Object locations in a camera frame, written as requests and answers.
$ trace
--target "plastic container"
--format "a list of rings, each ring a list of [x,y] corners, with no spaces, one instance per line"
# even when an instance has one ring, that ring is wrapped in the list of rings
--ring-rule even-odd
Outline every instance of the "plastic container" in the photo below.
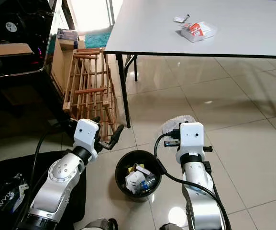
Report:
[[[125,187],[125,177],[128,175],[128,168],[132,167],[135,163],[144,164],[144,167],[156,176],[156,184],[154,184],[153,188],[139,195],[134,195]],[[119,189],[135,202],[147,201],[150,195],[157,189],[161,182],[161,174],[157,166],[155,157],[153,156],[153,154],[143,150],[134,150],[125,154],[119,160],[115,168],[114,175]]]
[[[190,42],[197,42],[216,34],[217,28],[206,22],[199,22],[185,26],[181,34]]]

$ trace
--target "trash bin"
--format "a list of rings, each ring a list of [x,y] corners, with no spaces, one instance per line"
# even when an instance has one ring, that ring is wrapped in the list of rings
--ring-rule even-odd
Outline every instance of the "trash bin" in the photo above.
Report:
[[[156,185],[142,195],[135,195],[125,187],[125,177],[128,175],[128,168],[135,163],[144,164],[144,167],[156,175]],[[115,181],[119,189],[135,202],[144,202],[156,190],[161,182],[161,173],[153,154],[144,150],[134,150],[125,154],[118,162],[115,169]]]

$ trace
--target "white label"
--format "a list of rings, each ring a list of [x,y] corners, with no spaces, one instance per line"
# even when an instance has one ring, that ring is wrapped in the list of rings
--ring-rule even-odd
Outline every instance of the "white label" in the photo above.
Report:
[[[17,26],[11,22],[6,23],[6,29],[10,32],[16,32],[17,31]]]

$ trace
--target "white table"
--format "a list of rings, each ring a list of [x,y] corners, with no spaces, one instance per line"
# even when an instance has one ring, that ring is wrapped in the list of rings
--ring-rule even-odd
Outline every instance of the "white table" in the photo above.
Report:
[[[175,16],[218,28],[214,37],[192,43],[179,35]],[[137,55],[276,58],[276,0],[124,0],[105,53],[119,65],[127,127],[128,65]],[[125,68],[122,54],[133,55]]]

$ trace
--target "clear plastic bag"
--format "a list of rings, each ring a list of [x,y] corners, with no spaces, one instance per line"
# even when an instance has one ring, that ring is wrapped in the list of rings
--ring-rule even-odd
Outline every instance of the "clear plastic bag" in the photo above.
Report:
[[[206,22],[185,24],[181,34],[190,42],[197,42],[216,34],[217,28]]]

